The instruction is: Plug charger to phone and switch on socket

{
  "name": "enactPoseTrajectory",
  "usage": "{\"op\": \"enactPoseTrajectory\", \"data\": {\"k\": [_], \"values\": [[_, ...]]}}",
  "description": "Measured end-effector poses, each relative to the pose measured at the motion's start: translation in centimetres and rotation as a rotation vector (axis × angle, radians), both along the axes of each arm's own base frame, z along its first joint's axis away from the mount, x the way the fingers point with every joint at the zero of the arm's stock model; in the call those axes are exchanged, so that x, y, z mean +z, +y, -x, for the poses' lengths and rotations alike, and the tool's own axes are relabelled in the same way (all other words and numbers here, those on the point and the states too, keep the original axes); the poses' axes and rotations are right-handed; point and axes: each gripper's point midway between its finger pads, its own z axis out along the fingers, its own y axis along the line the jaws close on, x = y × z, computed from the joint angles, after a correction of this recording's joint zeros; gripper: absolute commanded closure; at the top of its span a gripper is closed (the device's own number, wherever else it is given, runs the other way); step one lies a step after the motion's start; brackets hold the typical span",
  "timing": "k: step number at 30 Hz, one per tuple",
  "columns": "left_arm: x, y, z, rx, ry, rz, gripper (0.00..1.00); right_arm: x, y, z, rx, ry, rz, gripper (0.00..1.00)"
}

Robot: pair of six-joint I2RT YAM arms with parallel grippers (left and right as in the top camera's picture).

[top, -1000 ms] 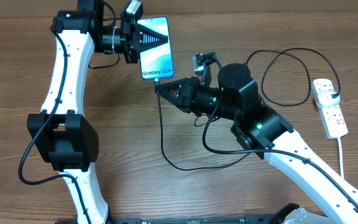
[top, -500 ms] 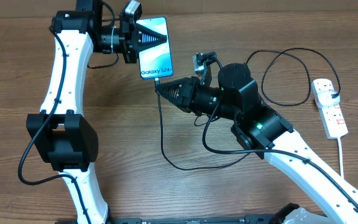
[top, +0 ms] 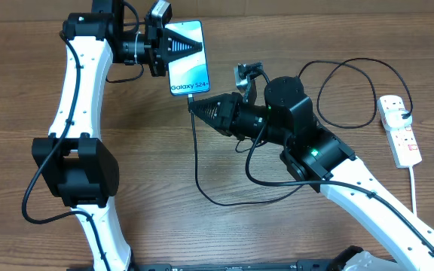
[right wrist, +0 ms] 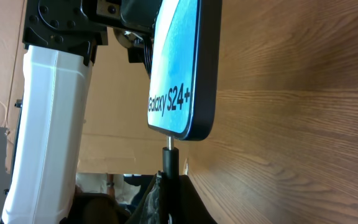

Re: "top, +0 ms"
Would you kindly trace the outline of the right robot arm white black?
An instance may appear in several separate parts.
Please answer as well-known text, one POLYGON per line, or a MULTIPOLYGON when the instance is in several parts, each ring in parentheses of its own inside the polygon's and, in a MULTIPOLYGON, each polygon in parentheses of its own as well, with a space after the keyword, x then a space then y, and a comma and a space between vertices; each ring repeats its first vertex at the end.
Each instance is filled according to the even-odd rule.
POLYGON ((394 197, 355 151, 318 122, 298 77, 264 88, 264 104, 240 93, 191 100, 188 110, 224 136, 283 147, 292 181, 250 181, 266 187, 310 185, 355 218, 404 270, 434 270, 434 229, 394 197))

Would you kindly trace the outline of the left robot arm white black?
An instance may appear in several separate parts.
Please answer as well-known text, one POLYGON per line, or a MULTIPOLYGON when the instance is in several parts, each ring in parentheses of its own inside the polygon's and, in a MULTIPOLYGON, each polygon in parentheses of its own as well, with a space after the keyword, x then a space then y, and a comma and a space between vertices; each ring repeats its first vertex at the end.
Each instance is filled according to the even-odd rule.
POLYGON ((134 23, 124 21, 129 9, 126 1, 94 1, 89 12, 63 22, 66 73, 59 108, 48 134, 32 143, 35 177, 78 219, 94 270, 137 269, 115 207, 119 165, 101 136, 110 67, 140 65, 155 77, 167 76, 174 96, 209 90, 202 23, 173 22, 166 1, 155 2, 134 23))

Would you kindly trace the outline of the blue Galaxy S24 smartphone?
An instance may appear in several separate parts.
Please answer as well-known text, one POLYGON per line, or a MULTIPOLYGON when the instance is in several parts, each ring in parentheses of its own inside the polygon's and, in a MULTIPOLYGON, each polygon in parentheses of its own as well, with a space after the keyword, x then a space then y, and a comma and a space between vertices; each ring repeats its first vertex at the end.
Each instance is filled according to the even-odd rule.
POLYGON ((165 29, 171 29, 187 38, 203 43, 201 52, 167 64, 171 94, 183 96, 208 92, 210 80, 202 23, 199 20, 169 23, 165 25, 165 29))

